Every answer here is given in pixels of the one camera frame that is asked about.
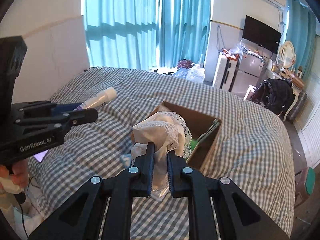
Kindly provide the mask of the person left hand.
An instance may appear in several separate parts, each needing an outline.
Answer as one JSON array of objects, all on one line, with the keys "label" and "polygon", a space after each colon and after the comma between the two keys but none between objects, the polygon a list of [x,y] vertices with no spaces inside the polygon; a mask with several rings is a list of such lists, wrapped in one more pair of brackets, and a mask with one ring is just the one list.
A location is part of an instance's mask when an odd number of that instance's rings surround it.
[{"label": "person left hand", "polygon": [[1,178],[10,179],[13,184],[21,188],[28,185],[28,159],[24,159],[12,165],[13,174],[9,174],[7,168],[1,165]]}]

